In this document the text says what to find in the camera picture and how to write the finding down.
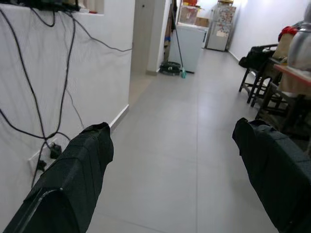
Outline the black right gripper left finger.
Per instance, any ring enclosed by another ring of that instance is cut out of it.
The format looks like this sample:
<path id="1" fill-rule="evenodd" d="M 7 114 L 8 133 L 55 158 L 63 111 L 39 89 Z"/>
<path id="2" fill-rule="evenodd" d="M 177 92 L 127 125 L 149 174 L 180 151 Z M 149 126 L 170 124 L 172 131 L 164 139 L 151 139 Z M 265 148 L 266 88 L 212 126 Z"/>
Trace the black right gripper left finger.
<path id="1" fill-rule="evenodd" d="M 106 122 L 80 132 L 40 176 L 6 233 L 85 233 L 114 146 Z"/>

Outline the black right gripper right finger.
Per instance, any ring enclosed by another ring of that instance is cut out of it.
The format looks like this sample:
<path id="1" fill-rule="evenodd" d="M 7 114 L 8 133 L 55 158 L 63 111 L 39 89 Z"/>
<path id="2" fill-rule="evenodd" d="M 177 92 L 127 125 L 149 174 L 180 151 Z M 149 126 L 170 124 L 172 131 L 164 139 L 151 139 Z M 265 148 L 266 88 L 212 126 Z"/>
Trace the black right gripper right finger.
<path id="1" fill-rule="evenodd" d="M 311 231 L 311 160 L 262 120 L 236 122 L 232 138 L 249 181 L 280 233 Z"/>

